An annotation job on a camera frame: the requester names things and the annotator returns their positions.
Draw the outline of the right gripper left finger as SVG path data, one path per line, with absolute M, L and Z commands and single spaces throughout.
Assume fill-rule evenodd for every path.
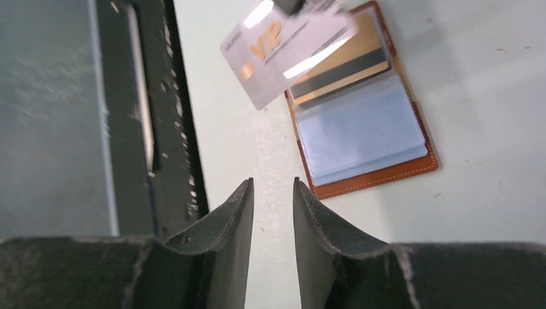
M 1 240 L 2 308 L 243 308 L 254 180 L 165 241 L 154 237 Z

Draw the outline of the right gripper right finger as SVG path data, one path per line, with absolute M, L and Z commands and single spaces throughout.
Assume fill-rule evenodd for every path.
M 544 308 L 539 243 L 387 243 L 293 186 L 303 308 Z

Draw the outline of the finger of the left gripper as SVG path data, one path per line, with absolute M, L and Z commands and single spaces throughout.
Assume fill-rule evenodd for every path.
M 273 0 L 273 2 L 286 15 L 298 14 L 306 3 L 305 0 Z

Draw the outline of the silver VIP credit card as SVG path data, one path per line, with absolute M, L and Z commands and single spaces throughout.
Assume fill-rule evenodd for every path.
M 306 1 L 286 15 L 258 1 L 220 50 L 250 101 L 262 110 L 357 33 L 339 1 Z

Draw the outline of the gold card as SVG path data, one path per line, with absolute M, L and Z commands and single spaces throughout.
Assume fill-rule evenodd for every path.
M 295 104 L 305 104 L 390 70 L 374 16 L 365 12 L 356 15 L 355 21 L 357 34 L 290 88 Z

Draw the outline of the brown leather card holder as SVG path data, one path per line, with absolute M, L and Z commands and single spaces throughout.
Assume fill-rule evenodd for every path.
M 439 167 L 381 8 L 368 1 L 390 70 L 297 105 L 285 91 L 310 190 L 325 200 Z

